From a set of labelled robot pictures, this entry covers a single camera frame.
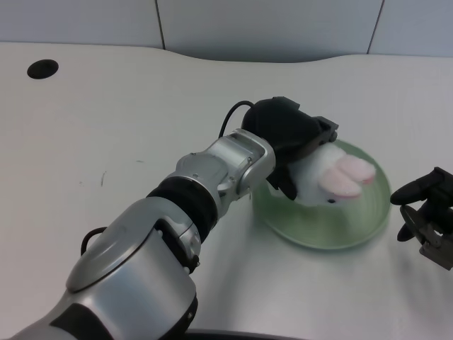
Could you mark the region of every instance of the pink bunny ear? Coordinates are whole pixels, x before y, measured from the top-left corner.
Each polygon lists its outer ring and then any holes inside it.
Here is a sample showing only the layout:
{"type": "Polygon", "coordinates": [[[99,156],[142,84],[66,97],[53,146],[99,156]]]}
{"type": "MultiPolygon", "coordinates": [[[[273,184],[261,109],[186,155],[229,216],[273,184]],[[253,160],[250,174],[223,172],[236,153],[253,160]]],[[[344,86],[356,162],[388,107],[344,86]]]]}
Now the pink bunny ear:
{"type": "Polygon", "coordinates": [[[351,154],[341,157],[337,161],[336,166],[352,180],[363,184],[373,182],[374,176],[376,175],[376,169],[373,164],[351,154]]]}
{"type": "Polygon", "coordinates": [[[341,198],[355,198],[362,192],[357,183],[335,167],[324,172],[319,179],[319,185],[325,191],[341,198]]]}

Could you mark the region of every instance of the black grommet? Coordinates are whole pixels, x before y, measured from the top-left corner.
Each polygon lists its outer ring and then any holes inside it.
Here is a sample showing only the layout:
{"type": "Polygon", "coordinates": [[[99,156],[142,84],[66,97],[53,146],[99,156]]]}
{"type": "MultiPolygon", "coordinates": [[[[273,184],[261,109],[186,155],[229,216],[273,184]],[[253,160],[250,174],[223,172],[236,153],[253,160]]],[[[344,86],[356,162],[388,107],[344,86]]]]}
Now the black grommet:
{"type": "Polygon", "coordinates": [[[34,62],[27,70],[27,75],[33,79],[46,79],[58,71],[58,63],[54,60],[44,59],[34,62]]]}

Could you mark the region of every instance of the white wall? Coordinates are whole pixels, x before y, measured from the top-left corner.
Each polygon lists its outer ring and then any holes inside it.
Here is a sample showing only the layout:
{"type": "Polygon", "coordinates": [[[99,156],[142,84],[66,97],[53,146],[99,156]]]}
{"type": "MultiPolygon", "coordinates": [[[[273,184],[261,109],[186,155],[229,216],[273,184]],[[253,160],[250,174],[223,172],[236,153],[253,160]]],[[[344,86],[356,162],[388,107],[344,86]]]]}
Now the white wall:
{"type": "Polygon", "coordinates": [[[162,47],[154,0],[0,0],[0,41],[162,47]]]}
{"type": "MultiPolygon", "coordinates": [[[[193,57],[301,62],[368,48],[453,57],[453,0],[157,2],[166,49],[193,57]]],[[[0,0],[0,41],[162,48],[156,0],[0,0]]]]}
{"type": "Polygon", "coordinates": [[[452,0],[386,0],[370,52],[453,57],[452,33],[452,0]]]}
{"type": "Polygon", "coordinates": [[[159,0],[166,49],[214,60],[364,54],[382,0],[159,0]]]}

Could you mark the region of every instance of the green glass plate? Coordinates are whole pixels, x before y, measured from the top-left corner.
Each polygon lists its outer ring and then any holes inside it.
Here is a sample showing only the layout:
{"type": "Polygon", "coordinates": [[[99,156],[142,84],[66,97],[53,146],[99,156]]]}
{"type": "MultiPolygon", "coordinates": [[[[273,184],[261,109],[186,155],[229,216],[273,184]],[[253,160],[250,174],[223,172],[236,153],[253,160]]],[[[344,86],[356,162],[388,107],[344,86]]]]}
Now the green glass plate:
{"type": "Polygon", "coordinates": [[[344,249],[366,242],[387,226],[391,189],[381,167],[358,147],[335,144],[376,167],[373,183],[360,198],[341,207],[304,207],[270,194],[267,183],[253,192],[254,213],[286,239],[317,249],[344,249]]]}

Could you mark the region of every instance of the white table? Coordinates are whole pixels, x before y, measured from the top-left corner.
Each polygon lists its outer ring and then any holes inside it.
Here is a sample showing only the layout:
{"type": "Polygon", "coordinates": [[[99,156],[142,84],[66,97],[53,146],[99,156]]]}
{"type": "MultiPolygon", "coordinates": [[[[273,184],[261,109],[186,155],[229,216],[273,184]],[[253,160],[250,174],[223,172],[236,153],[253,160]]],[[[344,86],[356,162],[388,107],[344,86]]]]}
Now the white table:
{"type": "MultiPolygon", "coordinates": [[[[213,62],[140,47],[0,44],[0,338],[58,301],[89,230],[206,148],[243,99],[286,96],[340,124],[393,188],[453,171],[453,59],[350,56],[213,62]],[[59,71],[26,70],[54,59],[59,71]],[[101,177],[105,173],[103,185],[101,177]]],[[[230,122],[238,127],[244,110],[230,122]]],[[[451,339],[453,273],[399,244],[324,253],[256,221],[244,198],[204,243],[194,327],[305,339],[451,339]]]]}

